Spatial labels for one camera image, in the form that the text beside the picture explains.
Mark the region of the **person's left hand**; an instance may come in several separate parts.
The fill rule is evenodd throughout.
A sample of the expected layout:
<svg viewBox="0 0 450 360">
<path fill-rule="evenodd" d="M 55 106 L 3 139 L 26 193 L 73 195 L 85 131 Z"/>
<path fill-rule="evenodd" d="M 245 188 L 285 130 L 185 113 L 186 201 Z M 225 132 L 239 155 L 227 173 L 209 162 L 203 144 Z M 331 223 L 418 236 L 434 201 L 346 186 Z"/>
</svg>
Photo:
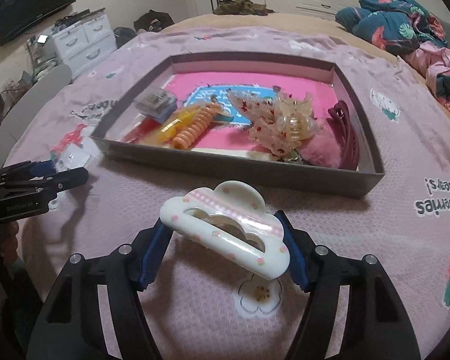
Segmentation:
<svg viewBox="0 0 450 360">
<path fill-rule="evenodd" d="M 11 267 L 18 259 L 18 232 L 19 224 L 17 221 L 0 224 L 0 257 L 7 268 Z"/>
</svg>

